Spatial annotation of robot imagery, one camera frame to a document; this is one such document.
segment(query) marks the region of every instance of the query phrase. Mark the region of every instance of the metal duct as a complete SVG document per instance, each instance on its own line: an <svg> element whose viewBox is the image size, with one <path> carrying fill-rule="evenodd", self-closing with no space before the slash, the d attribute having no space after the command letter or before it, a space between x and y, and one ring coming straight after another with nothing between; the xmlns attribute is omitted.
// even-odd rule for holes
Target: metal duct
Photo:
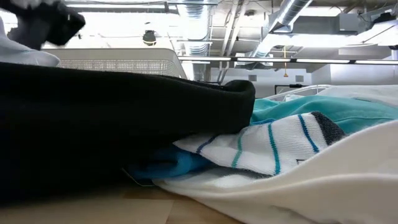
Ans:
<svg viewBox="0 0 398 224"><path fill-rule="evenodd" d="M183 19L185 37L191 42L185 43L186 55L208 56L209 45L201 41L208 40L210 22L210 7L204 5L178 5L178 11ZM193 78L203 81L206 64L193 64Z"/></svg>
<svg viewBox="0 0 398 224"><path fill-rule="evenodd" d="M270 31L279 29L284 26L291 26L300 15L300 11L310 5L312 0L284 0L276 15L271 15L269 22L263 28L263 33L266 34L262 42L254 51L255 57L265 57L273 48L274 42L271 37L268 37Z"/></svg>

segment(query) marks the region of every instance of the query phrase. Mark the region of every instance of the striped sock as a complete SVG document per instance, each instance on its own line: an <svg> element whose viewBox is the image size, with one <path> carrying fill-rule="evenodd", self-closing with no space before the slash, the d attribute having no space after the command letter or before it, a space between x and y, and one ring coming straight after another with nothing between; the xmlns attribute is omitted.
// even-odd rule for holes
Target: striped sock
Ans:
<svg viewBox="0 0 398 224"><path fill-rule="evenodd" d="M319 112L254 123L238 134L196 135L175 142L219 166L278 175L324 150L344 136Z"/></svg>

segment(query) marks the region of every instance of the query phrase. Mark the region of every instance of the white wire basket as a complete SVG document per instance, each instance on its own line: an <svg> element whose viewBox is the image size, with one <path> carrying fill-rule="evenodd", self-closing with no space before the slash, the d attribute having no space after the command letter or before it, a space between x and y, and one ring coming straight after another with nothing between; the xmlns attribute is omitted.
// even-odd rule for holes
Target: white wire basket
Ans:
<svg viewBox="0 0 398 224"><path fill-rule="evenodd" d="M312 96L318 94L322 90L326 90L329 87L331 87L331 85L311 85L279 93L273 96L268 96L267 99L274 101L284 101L287 95Z"/></svg>
<svg viewBox="0 0 398 224"><path fill-rule="evenodd" d="M170 49L48 49L59 67L81 70L132 72L187 79L177 54Z"/></svg>

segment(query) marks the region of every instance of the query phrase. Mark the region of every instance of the teal fabric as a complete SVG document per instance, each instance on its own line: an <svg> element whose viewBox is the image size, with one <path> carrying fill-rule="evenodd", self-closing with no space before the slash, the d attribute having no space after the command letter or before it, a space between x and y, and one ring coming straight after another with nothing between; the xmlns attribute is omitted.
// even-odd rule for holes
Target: teal fabric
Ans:
<svg viewBox="0 0 398 224"><path fill-rule="evenodd" d="M319 111L327 116L346 134L398 119L398 108L363 100L315 95L288 102L257 99L251 122L281 119L312 111Z"/></svg>

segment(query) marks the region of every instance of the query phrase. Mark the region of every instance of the black fabric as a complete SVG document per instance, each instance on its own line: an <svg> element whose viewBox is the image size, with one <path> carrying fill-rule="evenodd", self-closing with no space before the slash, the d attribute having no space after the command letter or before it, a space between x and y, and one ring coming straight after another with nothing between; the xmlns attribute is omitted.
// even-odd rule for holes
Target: black fabric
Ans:
<svg viewBox="0 0 398 224"><path fill-rule="evenodd" d="M189 134L236 133L254 94L249 81L0 63L0 198L95 186Z"/></svg>
<svg viewBox="0 0 398 224"><path fill-rule="evenodd" d="M321 114L321 112L311 112L317 120L319 127L321 127L321 131L323 137L325 138L326 144L330 146L331 144L339 141L345 136L344 131L334 122L332 122L325 115Z"/></svg>

